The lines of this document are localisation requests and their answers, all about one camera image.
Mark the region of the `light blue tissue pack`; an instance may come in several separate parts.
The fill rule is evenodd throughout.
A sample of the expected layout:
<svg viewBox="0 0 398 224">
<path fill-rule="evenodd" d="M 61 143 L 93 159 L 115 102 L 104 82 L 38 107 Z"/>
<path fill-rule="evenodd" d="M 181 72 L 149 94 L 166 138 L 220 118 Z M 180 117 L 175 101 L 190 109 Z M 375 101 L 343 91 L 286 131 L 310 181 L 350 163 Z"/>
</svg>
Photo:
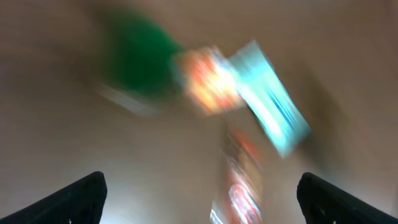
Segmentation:
<svg viewBox="0 0 398 224">
<path fill-rule="evenodd" d="M 259 43 L 251 41 L 229 58 L 241 98 L 254 113 L 281 157 L 287 157 L 310 132 Z"/>
</svg>

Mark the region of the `red candy bar wrapper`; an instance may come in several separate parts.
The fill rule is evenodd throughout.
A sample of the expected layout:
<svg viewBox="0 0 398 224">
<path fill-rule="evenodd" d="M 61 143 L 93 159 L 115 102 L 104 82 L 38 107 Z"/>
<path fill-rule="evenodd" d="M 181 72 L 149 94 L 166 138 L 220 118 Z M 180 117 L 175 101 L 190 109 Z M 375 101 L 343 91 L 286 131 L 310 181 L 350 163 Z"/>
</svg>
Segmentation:
<svg viewBox="0 0 398 224">
<path fill-rule="evenodd" d="M 210 222 L 262 223 L 262 153 L 242 132 L 226 126 L 219 166 Z"/>
</svg>

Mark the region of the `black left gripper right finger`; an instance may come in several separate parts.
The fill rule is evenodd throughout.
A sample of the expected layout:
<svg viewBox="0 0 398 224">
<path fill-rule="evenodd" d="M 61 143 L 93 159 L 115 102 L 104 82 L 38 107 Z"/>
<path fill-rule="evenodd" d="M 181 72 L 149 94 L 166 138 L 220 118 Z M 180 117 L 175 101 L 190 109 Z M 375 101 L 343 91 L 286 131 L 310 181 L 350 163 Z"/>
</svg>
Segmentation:
<svg viewBox="0 0 398 224">
<path fill-rule="evenodd" d="M 297 200 L 307 224 L 397 224 L 397 218 L 310 172 L 298 183 Z"/>
</svg>

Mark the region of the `orange snack packet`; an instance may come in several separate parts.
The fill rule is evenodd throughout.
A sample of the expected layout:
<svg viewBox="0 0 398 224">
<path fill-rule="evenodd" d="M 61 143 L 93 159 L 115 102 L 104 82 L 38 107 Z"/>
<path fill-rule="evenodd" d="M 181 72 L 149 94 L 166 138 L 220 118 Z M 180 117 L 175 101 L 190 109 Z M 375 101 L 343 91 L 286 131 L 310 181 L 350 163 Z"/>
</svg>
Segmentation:
<svg viewBox="0 0 398 224">
<path fill-rule="evenodd" d="M 244 106 L 237 72 L 217 47 L 180 52 L 173 57 L 173 69 L 183 94 L 202 114 L 220 114 Z"/>
</svg>

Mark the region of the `green lid jar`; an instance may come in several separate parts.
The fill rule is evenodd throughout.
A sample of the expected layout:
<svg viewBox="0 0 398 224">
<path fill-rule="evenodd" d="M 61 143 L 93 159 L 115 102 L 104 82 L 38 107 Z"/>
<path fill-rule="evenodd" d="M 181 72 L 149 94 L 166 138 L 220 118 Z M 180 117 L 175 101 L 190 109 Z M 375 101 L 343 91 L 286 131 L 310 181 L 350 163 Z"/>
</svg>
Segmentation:
<svg viewBox="0 0 398 224">
<path fill-rule="evenodd" d="M 104 42 L 95 91 L 140 116 L 161 112 L 175 95 L 171 64 L 182 46 L 143 15 L 113 11 L 99 18 Z"/>
</svg>

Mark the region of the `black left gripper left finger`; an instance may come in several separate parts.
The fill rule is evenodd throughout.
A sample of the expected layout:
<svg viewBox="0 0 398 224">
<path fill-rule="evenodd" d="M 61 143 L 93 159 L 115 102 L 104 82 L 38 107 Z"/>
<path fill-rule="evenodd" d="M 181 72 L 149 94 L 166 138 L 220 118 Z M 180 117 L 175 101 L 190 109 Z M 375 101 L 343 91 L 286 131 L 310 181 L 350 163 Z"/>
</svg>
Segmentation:
<svg viewBox="0 0 398 224">
<path fill-rule="evenodd" d="M 1 224 L 99 224 L 107 193 L 104 174 L 96 171 L 1 218 Z"/>
</svg>

